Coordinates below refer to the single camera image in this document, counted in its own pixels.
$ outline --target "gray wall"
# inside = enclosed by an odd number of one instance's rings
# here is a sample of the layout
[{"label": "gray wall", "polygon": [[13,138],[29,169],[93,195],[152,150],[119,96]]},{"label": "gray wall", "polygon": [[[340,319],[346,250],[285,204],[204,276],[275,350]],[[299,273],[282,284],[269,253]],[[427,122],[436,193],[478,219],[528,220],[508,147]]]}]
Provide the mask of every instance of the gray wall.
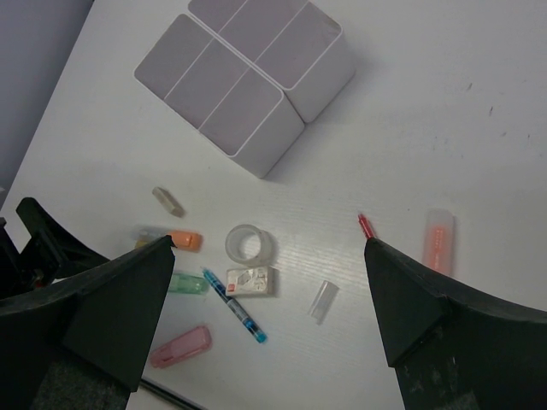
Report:
[{"label": "gray wall", "polygon": [[[93,0],[0,0],[0,186],[8,189]],[[0,207],[6,193],[0,193]]]}]

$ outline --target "storage bin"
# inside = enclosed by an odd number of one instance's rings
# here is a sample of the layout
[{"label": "storage bin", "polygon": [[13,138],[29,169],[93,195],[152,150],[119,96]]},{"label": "storage bin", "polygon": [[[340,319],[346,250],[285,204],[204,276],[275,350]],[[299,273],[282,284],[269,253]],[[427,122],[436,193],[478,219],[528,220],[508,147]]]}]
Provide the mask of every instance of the storage bin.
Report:
[{"label": "storage bin", "polygon": [[[237,3],[226,4],[234,7],[220,8],[223,13],[233,11]],[[210,24],[223,24],[220,17],[212,16]],[[278,86],[187,15],[177,17],[134,75],[259,178],[304,128]]]},{"label": "storage bin", "polygon": [[192,0],[188,9],[283,90],[305,122],[355,73],[342,27],[306,0]]}]

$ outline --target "pen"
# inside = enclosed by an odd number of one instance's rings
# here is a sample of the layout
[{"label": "pen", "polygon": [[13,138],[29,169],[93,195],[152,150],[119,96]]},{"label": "pen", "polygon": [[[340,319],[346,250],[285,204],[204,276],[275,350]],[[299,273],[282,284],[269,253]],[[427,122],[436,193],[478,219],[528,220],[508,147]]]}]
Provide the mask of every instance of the pen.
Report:
[{"label": "pen", "polygon": [[361,229],[367,239],[376,237],[376,235],[374,235],[373,227],[370,225],[370,221],[363,214],[359,214],[359,225],[361,226]]},{"label": "pen", "polygon": [[209,269],[203,269],[203,277],[211,284],[211,287],[215,290],[216,293],[221,297],[224,303],[230,308],[230,310],[235,314],[238,319],[243,323],[243,326],[247,328],[256,341],[259,343],[266,342],[268,337],[260,327],[255,323],[253,319],[244,311],[241,305],[230,296],[226,296],[226,288],[222,282],[212,273]]}]

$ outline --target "blue marker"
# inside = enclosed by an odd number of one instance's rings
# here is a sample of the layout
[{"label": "blue marker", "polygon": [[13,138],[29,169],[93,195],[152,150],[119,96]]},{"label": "blue marker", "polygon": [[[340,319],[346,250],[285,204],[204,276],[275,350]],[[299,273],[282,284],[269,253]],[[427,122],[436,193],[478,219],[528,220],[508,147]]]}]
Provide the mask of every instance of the blue marker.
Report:
[{"label": "blue marker", "polygon": [[215,274],[212,273],[209,269],[204,268],[203,276],[211,284],[215,292],[219,294],[224,303],[228,305],[230,310],[238,317],[241,323],[243,323],[243,326],[245,326],[247,330],[250,331],[250,334],[255,337],[256,341],[259,343],[266,342],[266,339],[268,339],[266,333],[264,333],[261,328],[258,327],[258,325],[255,323],[255,321],[250,318],[250,316],[247,314],[247,312],[244,311],[238,301],[230,296],[226,296],[226,288],[224,287],[222,282],[215,276]]}]

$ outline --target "pink case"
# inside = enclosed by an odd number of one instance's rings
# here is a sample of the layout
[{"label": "pink case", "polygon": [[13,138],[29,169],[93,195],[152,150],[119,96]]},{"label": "pink case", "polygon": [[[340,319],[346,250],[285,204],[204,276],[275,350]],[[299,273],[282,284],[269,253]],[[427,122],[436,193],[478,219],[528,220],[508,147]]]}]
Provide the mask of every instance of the pink case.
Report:
[{"label": "pink case", "polygon": [[209,350],[211,344],[207,326],[198,326],[154,350],[150,355],[150,363],[162,369]]}]

